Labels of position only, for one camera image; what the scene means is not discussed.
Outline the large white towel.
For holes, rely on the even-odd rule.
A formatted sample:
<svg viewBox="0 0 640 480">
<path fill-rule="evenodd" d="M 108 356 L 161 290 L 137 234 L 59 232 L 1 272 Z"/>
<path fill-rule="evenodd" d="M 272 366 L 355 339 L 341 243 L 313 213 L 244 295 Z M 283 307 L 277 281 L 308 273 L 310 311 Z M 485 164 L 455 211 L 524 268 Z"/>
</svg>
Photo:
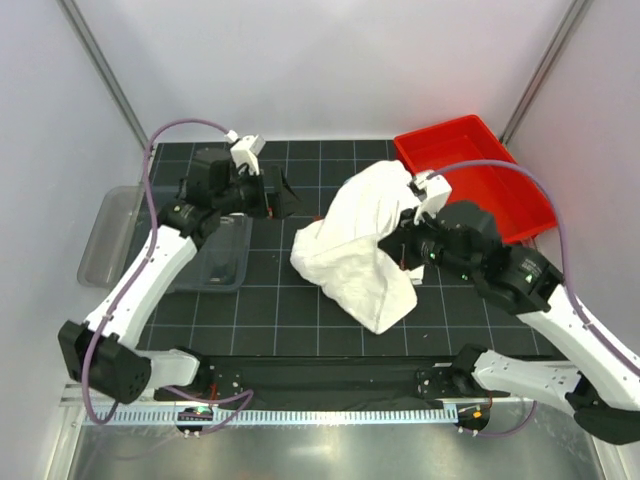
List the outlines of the large white towel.
<svg viewBox="0 0 640 480">
<path fill-rule="evenodd" d="M 403 270 L 378 242 L 418 198 L 401 162 L 382 160 L 350 177 L 322 219 L 298 230 L 290 262 L 368 331 L 381 335 L 417 305 L 424 268 Z"/>
</svg>

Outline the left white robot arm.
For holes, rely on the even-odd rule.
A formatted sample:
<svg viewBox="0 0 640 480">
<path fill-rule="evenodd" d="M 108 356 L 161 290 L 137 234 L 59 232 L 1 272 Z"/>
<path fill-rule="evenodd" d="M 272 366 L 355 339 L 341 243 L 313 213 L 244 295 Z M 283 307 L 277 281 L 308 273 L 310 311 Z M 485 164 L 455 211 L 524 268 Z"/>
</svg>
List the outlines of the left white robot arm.
<svg viewBox="0 0 640 480">
<path fill-rule="evenodd" d="M 264 169 L 239 146 L 197 151 L 175 196 L 152 215 L 147 240 L 115 288 L 82 322 L 67 321 L 59 330 L 67 371 L 83 397 L 96 391 L 130 404 L 148 388 L 206 397 L 212 377 L 205 356 L 187 347 L 138 349 L 149 316 L 223 220 L 282 220 L 301 209 L 280 166 Z"/>
</svg>

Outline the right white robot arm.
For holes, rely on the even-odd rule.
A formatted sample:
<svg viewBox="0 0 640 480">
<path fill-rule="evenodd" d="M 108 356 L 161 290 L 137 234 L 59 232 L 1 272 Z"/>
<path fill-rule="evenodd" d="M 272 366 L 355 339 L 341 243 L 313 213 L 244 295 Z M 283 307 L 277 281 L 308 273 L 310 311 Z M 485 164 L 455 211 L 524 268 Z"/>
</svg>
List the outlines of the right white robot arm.
<svg viewBox="0 0 640 480">
<path fill-rule="evenodd" d="M 433 265 L 472 284 L 481 298 L 537 330 L 572 365 L 561 370 L 467 344 L 446 375 L 458 394 L 523 396 L 569 415 L 601 441 L 638 441 L 638 355 L 582 306 L 544 255 L 505 243 L 491 213 L 470 201 L 448 204 L 435 215 L 406 210 L 378 246 L 401 267 Z"/>
</svg>

